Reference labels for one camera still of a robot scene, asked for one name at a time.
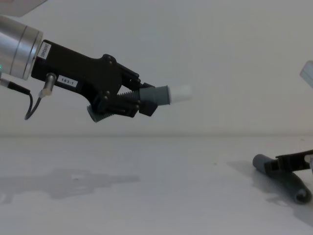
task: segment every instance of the black cable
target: black cable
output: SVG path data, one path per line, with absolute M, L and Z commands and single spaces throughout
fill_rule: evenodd
M 29 94 L 29 108 L 28 108 L 28 111 L 27 111 L 27 113 L 26 113 L 26 115 L 25 115 L 25 120 L 28 120 L 28 119 L 30 119 L 30 117 L 34 114 L 34 112 L 37 110 L 37 108 L 38 108 L 38 106 L 39 106 L 39 104 L 40 104 L 40 101 L 41 101 L 41 98 L 39 97 L 38 99 L 37 99 L 37 102 L 36 102 L 36 104 L 35 104 L 35 106 L 34 106 L 34 108 L 32 108 L 33 107 L 33 96 L 31 95 L 31 94 Z

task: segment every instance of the white cap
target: white cap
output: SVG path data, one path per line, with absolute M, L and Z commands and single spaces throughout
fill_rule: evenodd
M 190 100 L 192 97 L 192 88 L 190 85 L 169 88 L 171 103 Z

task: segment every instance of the label sticker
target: label sticker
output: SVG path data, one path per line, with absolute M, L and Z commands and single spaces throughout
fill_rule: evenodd
M 69 85 L 71 87 L 77 87 L 78 81 L 70 79 L 68 77 L 64 77 L 62 75 L 59 76 L 58 82 L 64 83 L 66 85 Z
M 43 42 L 39 50 L 38 57 L 43 58 L 44 60 L 47 59 L 50 49 L 51 49 L 51 44 Z

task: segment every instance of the silver cylindrical robot wrist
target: silver cylindrical robot wrist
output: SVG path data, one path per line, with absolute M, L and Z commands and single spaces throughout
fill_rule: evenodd
M 0 16 L 0 64 L 2 72 L 27 79 L 39 50 L 43 33 Z

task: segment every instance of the white table surface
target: white table surface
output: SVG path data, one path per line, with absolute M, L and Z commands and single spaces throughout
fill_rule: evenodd
M 312 137 L 1 139 L 0 234 L 313 235 L 313 204 L 252 166 L 309 149 Z

